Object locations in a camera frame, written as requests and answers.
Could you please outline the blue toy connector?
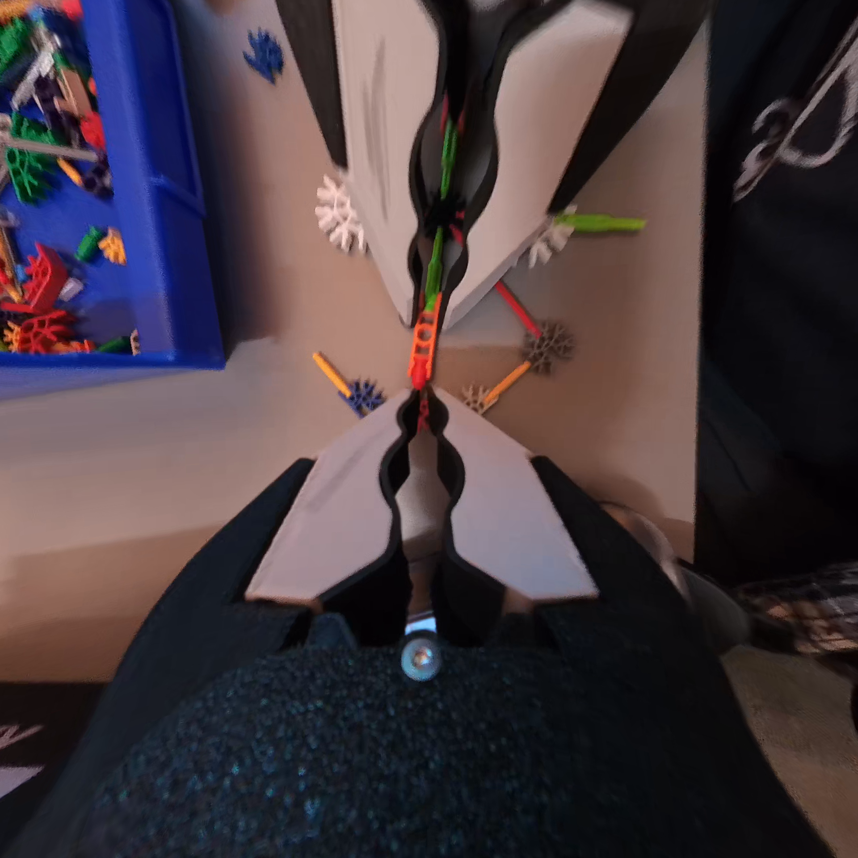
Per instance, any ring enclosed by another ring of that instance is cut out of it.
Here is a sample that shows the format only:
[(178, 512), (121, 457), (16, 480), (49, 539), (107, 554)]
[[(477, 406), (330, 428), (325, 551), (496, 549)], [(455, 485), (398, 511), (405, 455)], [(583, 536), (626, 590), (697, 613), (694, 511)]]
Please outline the blue toy connector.
[(369, 380), (354, 379), (346, 382), (346, 388), (338, 395), (360, 419), (380, 408), (386, 402), (384, 393)]
[(284, 55), (281, 44), (273, 34), (263, 28), (247, 33), (248, 49), (243, 51), (247, 66), (271, 85), (282, 75)]

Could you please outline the pile of colourful toy pieces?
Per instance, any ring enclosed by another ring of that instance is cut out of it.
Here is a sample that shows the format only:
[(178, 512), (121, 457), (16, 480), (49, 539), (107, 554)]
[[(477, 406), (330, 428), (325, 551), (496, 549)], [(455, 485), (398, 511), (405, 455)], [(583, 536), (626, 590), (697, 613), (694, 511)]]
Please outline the pile of colourful toy pieces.
[(2, 2), (2, 352), (137, 357), (82, 2)]

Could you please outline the toy rod and connector assembly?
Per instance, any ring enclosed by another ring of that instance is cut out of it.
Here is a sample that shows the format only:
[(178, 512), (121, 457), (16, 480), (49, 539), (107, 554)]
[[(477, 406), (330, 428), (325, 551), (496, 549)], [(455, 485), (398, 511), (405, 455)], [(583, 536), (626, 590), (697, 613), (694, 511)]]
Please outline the toy rod and connector assembly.
[[(455, 125), (450, 119), (448, 96), (445, 96), (443, 101), (441, 119), (444, 138), (440, 194), (441, 198), (445, 199), (449, 194), (450, 180), (455, 166), (458, 135), (463, 128), (462, 120)], [(353, 250), (367, 252), (365, 231), (344, 184), (338, 184), (331, 177), (324, 176), (323, 185), (316, 190), (315, 215), (320, 231), (342, 252), (349, 253)], [(575, 206), (570, 206), (560, 214), (550, 217), (547, 225), (538, 234), (528, 250), (529, 268), (535, 267), (537, 263), (546, 263), (552, 255), (561, 252), (575, 233), (635, 233), (643, 230), (646, 224), (646, 220), (639, 218), (622, 218), (609, 214), (582, 214), (577, 212)], [(433, 236), (433, 251), (425, 284), (418, 289), (418, 316), (409, 356), (408, 378), (413, 389), (417, 391), (422, 391), (433, 376), (440, 331), (444, 249), (445, 232), (442, 227), (438, 227)]]

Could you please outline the blue plastic bin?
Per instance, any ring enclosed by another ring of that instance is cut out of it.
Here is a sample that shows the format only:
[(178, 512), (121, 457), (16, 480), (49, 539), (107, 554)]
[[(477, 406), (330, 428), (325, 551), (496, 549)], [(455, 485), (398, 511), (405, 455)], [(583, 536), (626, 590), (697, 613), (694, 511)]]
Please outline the blue plastic bin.
[(204, 234), (206, 217), (185, 75), (169, 2), (83, 2), (82, 28), (105, 130), (113, 198), (64, 178), (36, 207), (12, 189), (25, 255), (41, 243), (68, 263), (90, 227), (114, 227), (127, 263), (76, 265), (70, 301), (80, 338), (97, 345), (136, 330), (141, 353), (2, 353), (2, 400), (126, 382), (159, 374), (222, 370), (226, 357)]

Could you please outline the yellow toy rod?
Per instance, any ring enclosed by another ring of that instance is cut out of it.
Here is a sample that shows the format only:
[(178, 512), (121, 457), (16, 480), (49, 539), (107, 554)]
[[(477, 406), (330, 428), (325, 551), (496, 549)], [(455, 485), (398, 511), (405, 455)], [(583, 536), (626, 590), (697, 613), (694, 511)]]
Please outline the yellow toy rod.
[(338, 391), (339, 395), (348, 400), (352, 396), (352, 388), (350, 383), (341, 375), (341, 373), (328, 361), (328, 359), (320, 352), (316, 351), (312, 354), (312, 360), (316, 367), (325, 375)]
[(484, 396), (485, 409), (491, 408), (499, 400), (499, 397), (509, 389), (524, 375), (526, 375), (532, 367), (529, 360), (521, 362), (515, 369), (510, 371), (501, 381), (492, 387)]

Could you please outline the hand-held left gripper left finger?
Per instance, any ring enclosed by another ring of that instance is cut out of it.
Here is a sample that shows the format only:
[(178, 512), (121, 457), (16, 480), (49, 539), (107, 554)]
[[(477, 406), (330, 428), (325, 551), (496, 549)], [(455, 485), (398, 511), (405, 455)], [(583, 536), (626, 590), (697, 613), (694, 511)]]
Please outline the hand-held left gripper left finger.
[(413, 587), (396, 494), (420, 394), (403, 390), (313, 460), (244, 592), (246, 601), (340, 614), (363, 645), (403, 637)]

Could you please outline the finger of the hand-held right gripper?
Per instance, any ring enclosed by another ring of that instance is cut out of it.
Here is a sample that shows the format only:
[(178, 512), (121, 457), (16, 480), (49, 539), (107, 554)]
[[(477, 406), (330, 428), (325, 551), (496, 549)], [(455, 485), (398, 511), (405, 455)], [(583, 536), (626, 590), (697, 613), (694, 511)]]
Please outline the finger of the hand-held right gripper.
[(544, 229), (634, 17), (629, 9), (541, 9), (499, 47), (488, 165), (466, 208), (443, 328), (462, 321)]
[(402, 325), (418, 315), (417, 161), (446, 62), (439, 2), (331, 3), (345, 137), (342, 197), (357, 249), (369, 252)]

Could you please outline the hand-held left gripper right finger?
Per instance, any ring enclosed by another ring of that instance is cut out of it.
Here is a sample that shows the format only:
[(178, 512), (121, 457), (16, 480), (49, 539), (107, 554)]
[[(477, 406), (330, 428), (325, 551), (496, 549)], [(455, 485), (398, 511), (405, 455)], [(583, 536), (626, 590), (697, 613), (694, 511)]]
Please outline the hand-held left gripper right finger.
[(441, 388), (429, 395), (429, 425), (449, 495), (431, 588), (437, 633), (483, 645), (505, 612), (594, 600), (534, 454)]

